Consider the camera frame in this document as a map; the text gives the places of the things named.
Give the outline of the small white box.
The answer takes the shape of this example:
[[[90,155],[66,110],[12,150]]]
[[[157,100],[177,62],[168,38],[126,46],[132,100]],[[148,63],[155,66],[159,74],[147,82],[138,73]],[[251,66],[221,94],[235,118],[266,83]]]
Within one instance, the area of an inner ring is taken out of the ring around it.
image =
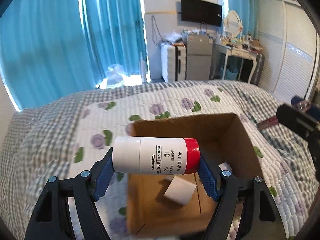
[[[195,183],[178,176],[167,176],[164,181],[169,182],[164,197],[182,206],[189,203],[197,187]]]

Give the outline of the white bottle red cap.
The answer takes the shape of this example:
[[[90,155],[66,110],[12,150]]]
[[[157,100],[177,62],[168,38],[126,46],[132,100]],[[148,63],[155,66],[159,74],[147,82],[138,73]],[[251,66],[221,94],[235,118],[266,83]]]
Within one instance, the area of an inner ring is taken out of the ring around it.
[[[130,174],[190,174],[199,168],[200,149],[193,138],[117,137],[112,163]]]

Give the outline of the red patterned box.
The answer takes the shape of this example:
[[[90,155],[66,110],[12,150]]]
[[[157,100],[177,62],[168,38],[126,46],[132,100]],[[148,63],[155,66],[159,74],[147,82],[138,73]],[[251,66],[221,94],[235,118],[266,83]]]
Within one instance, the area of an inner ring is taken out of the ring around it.
[[[268,119],[260,122],[260,123],[258,124],[258,129],[259,129],[260,131],[263,131],[263,130],[269,128],[269,127],[276,126],[277,124],[279,124],[278,119],[277,119],[276,116],[273,116],[273,117],[271,117],[271,118],[268,118]]]

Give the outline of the white louvered wardrobe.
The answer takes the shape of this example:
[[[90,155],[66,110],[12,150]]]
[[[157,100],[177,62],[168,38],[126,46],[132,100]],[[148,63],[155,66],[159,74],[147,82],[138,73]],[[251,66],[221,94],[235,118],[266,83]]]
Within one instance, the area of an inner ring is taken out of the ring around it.
[[[258,39],[265,56],[259,87],[281,102],[311,98],[319,69],[319,35],[313,23],[296,2],[258,1]]]

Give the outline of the floral quilted bedspread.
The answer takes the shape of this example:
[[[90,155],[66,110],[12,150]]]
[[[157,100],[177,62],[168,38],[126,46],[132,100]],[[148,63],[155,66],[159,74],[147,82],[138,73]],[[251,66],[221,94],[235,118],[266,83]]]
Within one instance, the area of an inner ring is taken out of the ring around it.
[[[277,100],[238,81],[154,83],[75,93],[11,120],[1,147],[1,219],[16,239],[51,176],[72,177],[101,159],[134,121],[235,113],[253,144],[288,238],[305,223],[318,190],[307,142],[282,125],[257,129]]]

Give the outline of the oval vanity mirror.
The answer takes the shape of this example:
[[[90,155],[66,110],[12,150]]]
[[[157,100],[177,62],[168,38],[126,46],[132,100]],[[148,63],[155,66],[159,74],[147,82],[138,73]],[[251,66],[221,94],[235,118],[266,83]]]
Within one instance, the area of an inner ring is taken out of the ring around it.
[[[235,10],[231,10],[223,22],[225,33],[228,37],[237,38],[242,34],[243,25],[240,16]]]

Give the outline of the silver mini fridge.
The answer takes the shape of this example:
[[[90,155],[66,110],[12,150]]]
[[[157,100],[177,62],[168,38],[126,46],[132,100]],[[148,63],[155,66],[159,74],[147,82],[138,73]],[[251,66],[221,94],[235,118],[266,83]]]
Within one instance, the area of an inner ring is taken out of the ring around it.
[[[207,35],[185,35],[186,79],[209,80],[213,41]]]

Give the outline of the right blue curtain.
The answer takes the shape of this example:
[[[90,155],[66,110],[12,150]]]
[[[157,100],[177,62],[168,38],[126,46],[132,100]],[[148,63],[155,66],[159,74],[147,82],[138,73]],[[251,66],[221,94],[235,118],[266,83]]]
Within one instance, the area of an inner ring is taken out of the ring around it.
[[[253,38],[258,36],[258,0],[228,0],[229,10],[234,10],[240,16],[243,25],[243,34],[248,32]]]

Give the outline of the blue curtain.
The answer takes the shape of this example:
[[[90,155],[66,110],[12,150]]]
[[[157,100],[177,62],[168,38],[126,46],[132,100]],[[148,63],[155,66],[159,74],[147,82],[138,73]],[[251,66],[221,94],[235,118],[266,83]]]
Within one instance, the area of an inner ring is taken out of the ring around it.
[[[19,109],[94,89],[103,75],[80,0],[13,0],[1,17],[1,74]]]
[[[258,36],[258,0],[228,0],[229,10],[234,10],[240,16],[243,25],[243,34],[248,32],[253,38]]]
[[[97,82],[114,64],[127,76],[140,74],[146,60],[140,0],[79,0],[81,24]]]

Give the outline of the white suitcase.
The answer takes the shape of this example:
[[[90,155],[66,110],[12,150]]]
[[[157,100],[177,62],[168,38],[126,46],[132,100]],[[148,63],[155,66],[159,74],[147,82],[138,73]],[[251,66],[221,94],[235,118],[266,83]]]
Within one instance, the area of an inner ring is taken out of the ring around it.
[[[186,76],[186,47],[183,43],[161,44],[162,77],[165,82],[183,81]]]

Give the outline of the plastic bag on suitcase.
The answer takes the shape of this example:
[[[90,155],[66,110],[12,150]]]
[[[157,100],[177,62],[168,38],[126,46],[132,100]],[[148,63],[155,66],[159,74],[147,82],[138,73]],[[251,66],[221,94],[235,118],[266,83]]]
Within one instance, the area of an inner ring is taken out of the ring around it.
[[[164,34],[164,37],[165,41],[169,43],[180,43],[183,40],[181,33],[177,33],[174,30],[170,33]]]

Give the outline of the clear plastic bag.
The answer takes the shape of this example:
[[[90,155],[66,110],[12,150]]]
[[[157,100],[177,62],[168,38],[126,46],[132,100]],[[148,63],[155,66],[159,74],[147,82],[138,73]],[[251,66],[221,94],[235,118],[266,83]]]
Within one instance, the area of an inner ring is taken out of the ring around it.
[[[124,84],[125,70],[120,64],[113,64],[107,68],[106,88],[117,88]]]

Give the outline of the left blue curtain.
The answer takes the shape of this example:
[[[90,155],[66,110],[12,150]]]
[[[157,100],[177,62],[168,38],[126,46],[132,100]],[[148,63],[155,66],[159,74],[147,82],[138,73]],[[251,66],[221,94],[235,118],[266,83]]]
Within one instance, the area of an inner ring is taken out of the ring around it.
[[[1,17],[1,74],[19,109],[94,89],[103,75],[80,0],[13,0]]]

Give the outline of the middle blue curtain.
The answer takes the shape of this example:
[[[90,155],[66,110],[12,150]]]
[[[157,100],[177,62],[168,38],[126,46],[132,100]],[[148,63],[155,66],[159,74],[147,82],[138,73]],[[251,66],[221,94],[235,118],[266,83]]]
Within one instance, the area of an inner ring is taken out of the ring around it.
[[[81,24],[97,82],[114,64],[127,76],[140,74],[146,60],[140,0],[79,0]]]

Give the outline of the black wall television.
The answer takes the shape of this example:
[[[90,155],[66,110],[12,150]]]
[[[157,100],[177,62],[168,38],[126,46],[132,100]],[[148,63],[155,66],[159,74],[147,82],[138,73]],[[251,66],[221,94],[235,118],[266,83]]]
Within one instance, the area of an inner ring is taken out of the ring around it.
[[[203,0],[181,0],[181,20],[222,26],[222,6]]]

